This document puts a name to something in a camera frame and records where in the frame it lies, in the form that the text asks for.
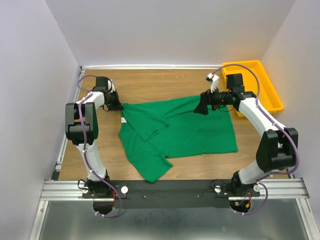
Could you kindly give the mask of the green t shirt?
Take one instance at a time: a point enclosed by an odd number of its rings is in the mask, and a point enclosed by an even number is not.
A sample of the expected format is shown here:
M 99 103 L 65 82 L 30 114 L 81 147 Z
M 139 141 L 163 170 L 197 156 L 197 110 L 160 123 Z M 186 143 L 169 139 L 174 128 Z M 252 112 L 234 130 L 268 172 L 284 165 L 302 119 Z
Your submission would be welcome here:
M 194 113 L 200 97 L 124 103 L 118 133 L 128 161 L 149 183 L 173 164 L 169 159 L 236 153 L 238 146 L 227 107 L 208 115 Z

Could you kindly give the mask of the yellow plastic tray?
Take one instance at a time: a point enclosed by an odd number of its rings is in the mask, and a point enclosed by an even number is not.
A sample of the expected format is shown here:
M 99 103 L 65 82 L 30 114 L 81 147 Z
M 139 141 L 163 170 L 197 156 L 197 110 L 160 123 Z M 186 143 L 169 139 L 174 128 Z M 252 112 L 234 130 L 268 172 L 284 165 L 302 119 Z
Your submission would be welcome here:
M 271 114 L 280 112 L 284 109 L 284 105 L 274 88 L 267 72 L 259 60 L 245 60 L 235 62 L 224 62 L 223 66 L 228 64 L 240 64 L 252 70 L 259 80 L 260 94 L 259 101 L 263 107 Z M 240 66 L 227 66 L 222 69 L 222 75 L 226 80 L 227 75 L 242 74 L 244 89 L 246 92 L 257 94 L 258 85 L 254 76 L 246 69 Z

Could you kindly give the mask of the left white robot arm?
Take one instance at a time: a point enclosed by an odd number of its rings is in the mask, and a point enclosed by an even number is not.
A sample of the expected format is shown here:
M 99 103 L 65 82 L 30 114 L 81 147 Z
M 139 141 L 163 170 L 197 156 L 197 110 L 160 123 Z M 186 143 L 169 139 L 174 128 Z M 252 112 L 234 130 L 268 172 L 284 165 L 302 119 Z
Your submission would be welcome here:
M 118 197 L 119 193 L 110 183 L 108 171 L 101 161 L 97 139 L 99 125 L 97 110 L 122 111 L 118 92 L 113 80 L 106 76 L 96 76 L 95 86 L 90 90 L 77 84 L 86 92 L 85 97 L 77 102 L 65 105 L 65 135 L 76 146 L 87 170 L 87 180 L 81 190 L 100 198 L 109 195 Z

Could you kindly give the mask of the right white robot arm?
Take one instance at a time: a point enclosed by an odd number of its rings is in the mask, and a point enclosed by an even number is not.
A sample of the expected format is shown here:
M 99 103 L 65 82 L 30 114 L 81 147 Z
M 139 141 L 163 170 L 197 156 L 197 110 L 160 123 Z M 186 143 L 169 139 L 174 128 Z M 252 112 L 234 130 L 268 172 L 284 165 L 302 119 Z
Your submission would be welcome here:
M 230 191 L 234 195 L 243 195 L 268 175 L 281 174 L 287 168 L 297 169 L 300 161 L 297 130 L 277 121 L 262 106 L 257 94 L 246 91 L 241 74 L 228 76 L 227 91 L 219 91 L 216 74 L 209 73 L 206 80 L 210 88 L 201 93 L 194 113 L 208 115 L 208 107 L 215 111 L 222 106 L 233 106 L 250 121 L 261 137 L 255 160 L 236 171 L 231 178 Z

